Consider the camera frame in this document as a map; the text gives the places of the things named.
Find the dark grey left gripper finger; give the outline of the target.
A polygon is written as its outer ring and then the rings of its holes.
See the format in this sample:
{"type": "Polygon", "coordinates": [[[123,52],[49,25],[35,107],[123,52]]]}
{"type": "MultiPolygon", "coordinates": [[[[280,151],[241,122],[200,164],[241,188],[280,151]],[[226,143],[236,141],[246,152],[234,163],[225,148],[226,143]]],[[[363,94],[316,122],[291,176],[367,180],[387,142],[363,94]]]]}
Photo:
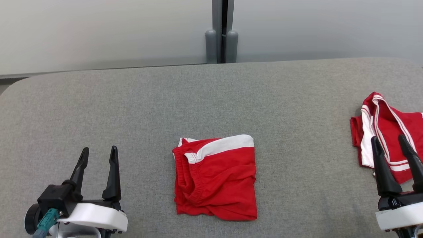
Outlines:
{"type": "Polygon", "coordinates": [[[77,164],[72,172],[71,178],[62,182],[62,185],[70,186],[71,194],[76,201],[82,201],[81,188],[83,184],[84,170],[89,161],[89,148],[83,148],[77,164]]]}
{"type": "Polygon", "coordinates": [[[107,180],[107,186],[102,193],[105,201],[118,202],[121,200],[120,170],[118,162],[118,149],[112,146],[109,158],[110,170],[107,180]]]}

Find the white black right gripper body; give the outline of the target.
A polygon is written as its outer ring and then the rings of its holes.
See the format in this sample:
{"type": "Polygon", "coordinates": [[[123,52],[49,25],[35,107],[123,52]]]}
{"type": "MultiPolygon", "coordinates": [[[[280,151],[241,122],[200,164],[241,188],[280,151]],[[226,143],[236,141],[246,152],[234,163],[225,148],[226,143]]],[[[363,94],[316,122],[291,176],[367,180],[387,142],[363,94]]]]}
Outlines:
{"type": "Polygon", "coordinates": [[[423,195],[403,192],[381,197],[375,213],[381,230],[409,228],[423,223],[423,195]]]}

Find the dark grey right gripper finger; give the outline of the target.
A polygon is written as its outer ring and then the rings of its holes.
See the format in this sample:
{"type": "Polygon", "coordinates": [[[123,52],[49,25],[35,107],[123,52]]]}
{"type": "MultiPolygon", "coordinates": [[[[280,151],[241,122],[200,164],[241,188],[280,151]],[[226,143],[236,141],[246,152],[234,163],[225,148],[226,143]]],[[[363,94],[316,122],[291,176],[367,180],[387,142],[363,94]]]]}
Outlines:
{"type": "Polygon", "coordinates": [[[385,160],[385,152],[379,139],[377,137],[372,137],[371,145],[378,195],[387,197],[400,194],[403,190],[390,171],[390,167],[385,160]]]}
{"type": "Polygon", "coordinates": [[[406,139],[405,135],[399,135],[398,141],[400,144],[401,151],[404,157],[408,161],[409,168],[411,170],[412,179],[414,181],[413,190],[417,193],[423,192],[423,164],[418,156],[417,152],[414,151],[411,144],[406,139]]]}

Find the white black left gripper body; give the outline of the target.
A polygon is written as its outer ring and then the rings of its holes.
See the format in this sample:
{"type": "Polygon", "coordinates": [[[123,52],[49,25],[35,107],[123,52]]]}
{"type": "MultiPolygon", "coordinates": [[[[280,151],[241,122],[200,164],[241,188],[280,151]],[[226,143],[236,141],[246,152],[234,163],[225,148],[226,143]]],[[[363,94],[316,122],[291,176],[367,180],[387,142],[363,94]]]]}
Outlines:
{"type": "Polygon", "coordinates": [[[59,233],[127,232],[126,214],[115,208],[89,202],[73,202],[68,215],[58,219],[59,233]]]}

